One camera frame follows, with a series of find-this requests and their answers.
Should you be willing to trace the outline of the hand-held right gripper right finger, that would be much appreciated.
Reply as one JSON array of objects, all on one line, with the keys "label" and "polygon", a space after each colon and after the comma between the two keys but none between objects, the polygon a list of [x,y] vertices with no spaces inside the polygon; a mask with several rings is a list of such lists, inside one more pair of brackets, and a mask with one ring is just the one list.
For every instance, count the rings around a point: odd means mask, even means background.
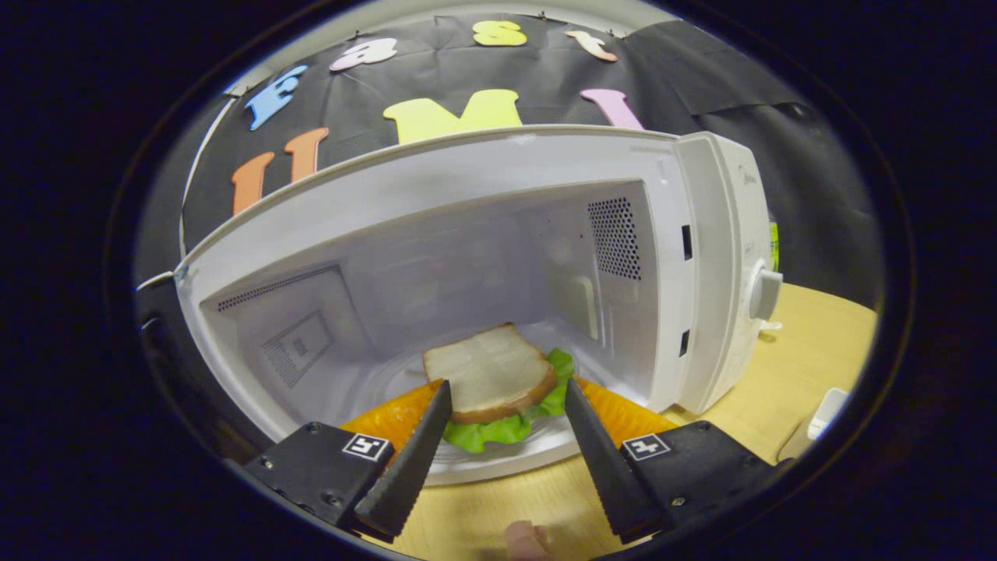
[{"label": "hand-held right gripper right finger", "polygon": [[671,538],[723,524],[756,506],[788,469],[770,463],[707,420],[660,429],[650,413],[625,431],[611,413],[634,402],[584,379],[566,386],[564,411],[612,533],[624,543]]}]

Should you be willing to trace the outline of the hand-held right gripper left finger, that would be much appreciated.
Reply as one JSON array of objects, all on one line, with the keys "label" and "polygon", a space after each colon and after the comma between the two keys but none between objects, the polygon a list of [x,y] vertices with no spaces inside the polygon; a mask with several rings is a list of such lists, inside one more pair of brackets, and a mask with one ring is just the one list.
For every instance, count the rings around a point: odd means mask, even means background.
[{"label": "hand-held right gripper left finger", "polygon": [[245,473],[287,505],[355,535],[403,531],[452,413],[437,380],[344,427],[307,422],[245,463]]}]

